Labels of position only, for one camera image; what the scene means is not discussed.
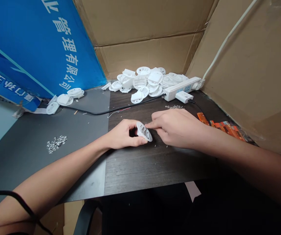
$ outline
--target hand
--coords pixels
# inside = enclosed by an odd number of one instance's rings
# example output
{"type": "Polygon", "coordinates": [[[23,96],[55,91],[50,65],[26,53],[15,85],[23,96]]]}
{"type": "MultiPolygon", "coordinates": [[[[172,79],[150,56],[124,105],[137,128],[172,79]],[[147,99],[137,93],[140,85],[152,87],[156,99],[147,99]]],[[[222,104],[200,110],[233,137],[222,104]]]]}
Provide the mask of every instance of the hand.
{"type": "Polygon", "coordinates": [[[185,109],[169,109],[152,114],[152,122],[146,124],[147,128],[157,131],[162,141],[171,146],[187,149],[197,149],[202,136],[208,131],[207,125],[185,109]]]}
{"type": "Polygon", "coordinates": [[[103,136],[106,145],[111,149],[122,149],[124,147],[137,147],[148,143],[144,137],[130,137],[129,131],[137,128],[136,120],[122,120],[115,128],[103,136]]]}

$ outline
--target left hand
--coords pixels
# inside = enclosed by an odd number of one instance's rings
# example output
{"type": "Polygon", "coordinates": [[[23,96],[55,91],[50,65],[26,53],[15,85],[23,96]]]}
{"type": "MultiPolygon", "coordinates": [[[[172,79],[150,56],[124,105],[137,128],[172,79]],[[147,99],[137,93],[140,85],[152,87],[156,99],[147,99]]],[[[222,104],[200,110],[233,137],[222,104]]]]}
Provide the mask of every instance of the left hand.
{"type": "Polygon", "coordinates": [[[137,147],[148,143],[142,136],[130,137],[129,131],[137,128],[136,120],[123,119],[115,128],[103,136],[106,145],[112,149],[122,149],[124,147],[137,147]]]}

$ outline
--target black power cord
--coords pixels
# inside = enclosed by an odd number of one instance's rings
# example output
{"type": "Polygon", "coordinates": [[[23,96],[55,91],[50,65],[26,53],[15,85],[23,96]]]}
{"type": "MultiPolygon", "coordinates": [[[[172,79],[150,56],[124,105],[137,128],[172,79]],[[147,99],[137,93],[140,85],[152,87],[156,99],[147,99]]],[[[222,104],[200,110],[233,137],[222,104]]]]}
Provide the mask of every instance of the black power cord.
{"type": "Polygon", "coordinates": [[[192,104],[196,105],[196,106],[200,109],[200,111],[203,113],[203,115],[205,116],[206,120],[208,121],[209,126],[211,126],[211,122],[210,122],[210,121],[209,121],[209,119],[206,117],[205,112],[204,112],[204,111],[202,111],[202,109],[200,108],[200,106],[199,106],[198,104],[196,104],[196,102],[195,102],[195,101],[193,101],[193,100],[188,100],[188,101],[189,101],[190,103],[192,103],[192,104]]]}
{"type": "Polygon", "coordinates": [[[20,205],[24,208],[24,210],[30,215],[33,222],[36,222],[39,225],[39,227],[42,230],[44,230],[45,232],[47,232],[49,235],[53,235],[53,233],[40,222],[38,217],[35,215],[35,213],[27,205],[27,203],[24,201],[24,199],[20,195],[18,195],[17,193],[15,193],[13,191],[0,190],[0,196],[11,196],[11,197],[15,198],[20,203],[20,205]]]}
{"type": "Polygon", "coordinates": [[[146,101],[141,102],[141,103],[132,104],[132,105],[124,106],[124,107],[119,107],[119,108],[111,109],[111,110],[109,110],[109,111],[105,111],[105,112],[101,112],[101,113],[92,113],[92,112],[89,112],[89,111],[85,111],[85,110],[81,110],[81,109],[73,108],[73,107],[69,107],[69,106],[64,106],[63,108],[73,109],[73,110],[77,110],[77,111],[80,111],[80,112],[83,112],[83,113],[88,113],[88,114],[91,114],[91,115],[102,115],[102,114],[107,114],[107,113],[110,113],[110,112],[113,112],[113,111],[121,110],[121,109],[124,109],[124,108],[131,108],[131,107],[134,107],[134,106],[136,106],[136,105],[141,105],[141,104],[147,103],[147,102],[149,102],[149,101],[155,100],[155,99],[157,99],[157,98],[160,98],[160,97],[162,97],[162,96],[165,96],[165,95],[166,95],[166,94],[162,94],[162,95],[159,95],[159,96],[157,96],[157,97],[154,97],[154,98],[152,98],[152,99],[146,100],[146,101]]]}

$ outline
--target pile of screws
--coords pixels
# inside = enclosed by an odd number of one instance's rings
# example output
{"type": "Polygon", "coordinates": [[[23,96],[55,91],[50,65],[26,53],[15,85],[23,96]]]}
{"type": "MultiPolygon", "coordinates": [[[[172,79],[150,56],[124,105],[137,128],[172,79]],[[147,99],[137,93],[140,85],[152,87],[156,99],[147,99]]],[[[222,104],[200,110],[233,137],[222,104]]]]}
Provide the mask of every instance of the pile of screws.
{"type": "Polygon", "coordinates": [[[170,106],[167,105],[166,108],[168,108],[168,109],[176,109],[176,108],[178,108],[178,109],[185,109],[185,108],[183,108],[183,106],[179,106],[179,105],[175,105],[173,107],[170,107],[170,106]]]}
{"type": "Polygon", "coordinates": [[[62,144],[65,144],[65,141],[67,141],[68,137],[67,136],[62,136],[60,135],[60,137],[55,137],[53,139],[53,141],[48,141],[47,142],[47,149],[48,149],[48,152],[51,154],[53,153],[53,151],[56,151],[57,149],[59,149],[59,147],[61,147],[62,144]]]}

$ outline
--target socket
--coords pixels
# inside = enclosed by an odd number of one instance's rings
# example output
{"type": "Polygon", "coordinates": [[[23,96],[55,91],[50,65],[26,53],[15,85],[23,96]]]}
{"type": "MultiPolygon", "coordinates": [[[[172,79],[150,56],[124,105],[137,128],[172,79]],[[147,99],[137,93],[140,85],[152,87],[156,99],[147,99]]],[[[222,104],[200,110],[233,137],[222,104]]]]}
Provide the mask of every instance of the socket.
{"type": "Polygon", "coordinates": [[[201,80],[201,78],[193,77],[191,79],[188,79],[186,81],[183,81],[174,86],[164,89],[164,93],[166,94],[164,99],[166,101],[171,101],[171,100],[175,99],[175,95],[178,92],[185,91],[186,93],[189,93],[189,92],[193,91],[192,90],[193,85],[195,83],[199,82],[200,80],[201,80]]]}

